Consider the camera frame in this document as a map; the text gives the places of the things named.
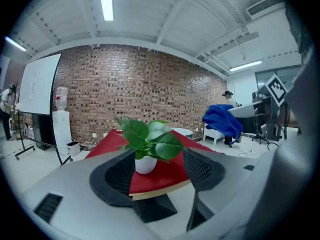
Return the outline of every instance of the window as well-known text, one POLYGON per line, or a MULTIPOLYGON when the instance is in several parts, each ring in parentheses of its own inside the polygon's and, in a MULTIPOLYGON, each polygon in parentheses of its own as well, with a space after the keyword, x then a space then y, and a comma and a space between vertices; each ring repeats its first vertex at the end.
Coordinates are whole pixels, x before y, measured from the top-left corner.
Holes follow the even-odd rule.
POLYGON ((256 72, 255 78, 256 78, 256 84, 258 86, 258 90, 264 86, 264 84, 274 75, 276 74, 280 80, 283 82, 285 88, 287 90, 290 90, 293 86, 293 82, 295 77, 300 72, 301 66, 295 65, 295 66, 288 66, 288 67, 281 67, 281 68, 275 68, 271 70, 266 70, 262 72, 256 72))

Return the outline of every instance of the water bottle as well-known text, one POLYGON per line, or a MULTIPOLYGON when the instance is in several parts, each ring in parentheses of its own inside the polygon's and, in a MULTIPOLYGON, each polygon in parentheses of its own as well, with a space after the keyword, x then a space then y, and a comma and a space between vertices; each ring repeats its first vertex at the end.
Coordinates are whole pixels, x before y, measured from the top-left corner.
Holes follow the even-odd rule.
POLYGON ((65 110, 67 107, 68 88, 58 87, 55 95, 55 107, 57 110, 65 110))

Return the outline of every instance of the red tablecloth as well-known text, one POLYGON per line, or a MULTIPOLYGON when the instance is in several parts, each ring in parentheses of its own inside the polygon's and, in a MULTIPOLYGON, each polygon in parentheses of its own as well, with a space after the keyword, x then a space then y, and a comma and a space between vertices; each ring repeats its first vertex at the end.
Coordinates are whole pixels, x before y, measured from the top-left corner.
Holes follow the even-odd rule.
MULTIPOLYGON (((210 148, 203 146, 174 130, 172 133, 178 137, 185 147, 212 151, 210 148)), ((128 142, 126 139, 121 137, 119 134, 122 134, 122 132, 112 129, 107 136, 105 136, 103 140, 86 156, 86 159, 108 152, 117 151, 118 149, 116 147, 127 144, 128 142)), ((154 170, 149 174, 143 175, 135 172, 131 181, 130 194, 160 190, 184 182, 188 179, 189 178, 184 169, 183 152, 181 152, 174 159, 170 160, 170 164, 158 160, 154 170)))

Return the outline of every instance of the potted plant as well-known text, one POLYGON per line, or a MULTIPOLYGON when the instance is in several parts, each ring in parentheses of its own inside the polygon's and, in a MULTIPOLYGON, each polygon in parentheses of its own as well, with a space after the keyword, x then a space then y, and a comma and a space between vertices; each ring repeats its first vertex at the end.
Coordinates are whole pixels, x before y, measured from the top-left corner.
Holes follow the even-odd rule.
POLYGON ((165 121, 155 120, 149 124, 141 120, 123 116, 115 118, 120 125, 123 137, 128 144, 119 149, 135 150, 135 171, 140 174, 150 173, 157 164, 157 160, 169 162, 183 149, 181 141, 171 133, 172 129, 165 125, 165 121))

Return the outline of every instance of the white pot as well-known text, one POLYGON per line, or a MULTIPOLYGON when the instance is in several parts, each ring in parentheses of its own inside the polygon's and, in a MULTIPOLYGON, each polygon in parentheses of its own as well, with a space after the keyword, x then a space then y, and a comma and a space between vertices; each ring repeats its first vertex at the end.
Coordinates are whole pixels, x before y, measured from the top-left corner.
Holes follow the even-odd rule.
POLYGON ((147 155, 135 160, 135 171, 139 174, 149 174, 156 167, 157 159, 147 155))

